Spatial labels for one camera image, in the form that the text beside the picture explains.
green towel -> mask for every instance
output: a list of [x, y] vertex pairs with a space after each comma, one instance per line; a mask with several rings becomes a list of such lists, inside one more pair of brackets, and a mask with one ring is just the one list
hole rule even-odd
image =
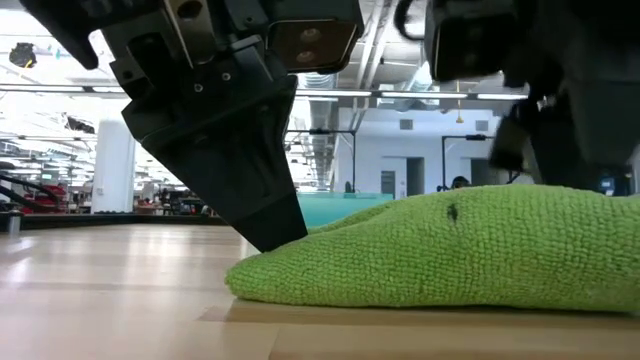
[[291, 305], [640, 310], [640, 199], [508, 185], [410, 197], [314, 229], [227, 274]]

dark spot on towel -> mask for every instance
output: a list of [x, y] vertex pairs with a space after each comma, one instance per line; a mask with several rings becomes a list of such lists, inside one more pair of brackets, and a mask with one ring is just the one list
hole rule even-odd
[[456, 204], [449, 205], [447, 208], [447, 217], [454, 223], [458, 221], [458, 208], [456, 207]]

wooden tabletop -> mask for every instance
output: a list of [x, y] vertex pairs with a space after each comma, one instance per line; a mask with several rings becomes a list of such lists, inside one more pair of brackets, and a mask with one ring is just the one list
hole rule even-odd
[[30, 231], [0, 249], [2, 360], [640, 359], [631, 316], [238, 301], [224, 274], [255, 250], [226, 227]]

robotic arm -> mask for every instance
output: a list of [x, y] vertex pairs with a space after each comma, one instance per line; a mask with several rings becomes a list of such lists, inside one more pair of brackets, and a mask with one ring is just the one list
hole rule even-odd
[[[87, 69], [98, 65], [88, 35], [103, 31], [133, 136], [256, 248], [307, 234], [282, 144], [290, 74], [347, 65], [364, 31], [357, 0], [21, 2]], [[640, 135], [631, 3], [430, 0], [420, 40], [437, 81], [503, 71], [505, 86], [529, 84], [494, 165], [526, 161], [539, 182], [594, 189], [602, 172], [628, 171]], [[399, 2], [401, 30], [410, 5]]]

folded towel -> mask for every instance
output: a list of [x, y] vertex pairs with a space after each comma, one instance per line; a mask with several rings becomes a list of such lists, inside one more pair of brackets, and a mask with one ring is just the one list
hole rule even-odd
[[291, 305], [640, 310], [640, 199], [537, 185], [388, 202], [247, 258], [236, 296]]

